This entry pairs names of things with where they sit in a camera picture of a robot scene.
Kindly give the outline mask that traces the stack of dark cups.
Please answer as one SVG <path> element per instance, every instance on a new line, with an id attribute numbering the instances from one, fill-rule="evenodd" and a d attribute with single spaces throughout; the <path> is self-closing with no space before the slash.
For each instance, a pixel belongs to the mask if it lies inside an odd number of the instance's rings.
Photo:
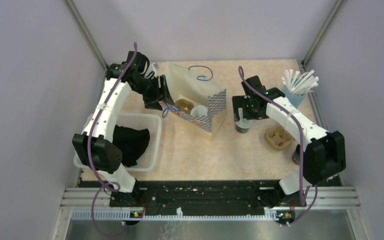
<path id="1" fill-rule="evenodd" d="M 300 145 L 298 144 L 293 152 L 291 158 L 296 165 L 300 165 Z"/>

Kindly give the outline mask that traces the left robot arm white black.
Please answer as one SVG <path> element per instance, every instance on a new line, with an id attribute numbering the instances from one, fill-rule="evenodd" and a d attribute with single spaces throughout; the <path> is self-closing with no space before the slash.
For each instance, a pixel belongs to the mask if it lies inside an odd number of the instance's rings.
<path id="1" fill-rule="evenodd" d="M 104 88 L 91 119 L 81 133 L 74 134 L 74 165 L 93 171 L 103 187 L 121 193 L 129 207 L 140 202 L 137 180 L 128 173 L 122 159 L 125 154 L 113 142 L 113 133 L 123 104 L 131 92 L 142 95 L 147 109 L 162 110 L 160 103 L 173 104 L 166 77 L 150 69 L 149 59 L 137 50 L 128 53 L 126 61 L 113 63 L 107 70 Z"/>

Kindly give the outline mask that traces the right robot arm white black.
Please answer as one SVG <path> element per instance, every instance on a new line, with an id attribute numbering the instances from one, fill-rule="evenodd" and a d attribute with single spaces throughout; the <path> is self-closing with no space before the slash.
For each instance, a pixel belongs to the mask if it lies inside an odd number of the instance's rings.
<path id="1" fill-rule="evenodd" d="M 304 194 L 308 186 L 316 186 L 346 168 L 345 137 L 329 132 L 309 120 L 278 88 L 266 89 L 257 75 L 241 82 L 244 95 L 233 96 L 233 119 L 272 119 L 298 143 L 299 169 L 275 184 L 273 200 L 287 206 L 294 193 Z"/>

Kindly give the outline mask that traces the brown pulp carrier top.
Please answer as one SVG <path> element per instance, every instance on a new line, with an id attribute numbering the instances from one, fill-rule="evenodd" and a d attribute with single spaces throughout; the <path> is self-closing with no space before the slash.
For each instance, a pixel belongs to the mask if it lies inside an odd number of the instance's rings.
<path id="1" fill-rule="evenodd" d="M 195 107 L 195 104 L 189 100 L 180 98 L 175 101 L 174 106 L 176 109 L 180 110 L 181 112 L 187 115 L 190 115 L 192 109 Z"/>

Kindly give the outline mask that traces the paper bag blue checkered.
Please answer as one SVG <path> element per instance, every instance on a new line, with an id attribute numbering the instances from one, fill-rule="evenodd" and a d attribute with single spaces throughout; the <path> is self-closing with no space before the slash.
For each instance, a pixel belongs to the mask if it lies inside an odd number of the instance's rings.
<path id="1" fill-rule="evenodd" d="M 214 80 L 214 75 L 205 76 L 197 71 L 198 66 L 181 66 L 168 62 L 164 71 L 168 89 L 174 102 L 185 99 L 195 106 L 208 108 L 208 116 L 194 117 L 159 101 L 163 117 L 169 113 L 183 119 L 194 127 L 194 131 L 208 140 L 213 140 L 216 132 L 227 117 L 227 89 Z"/>

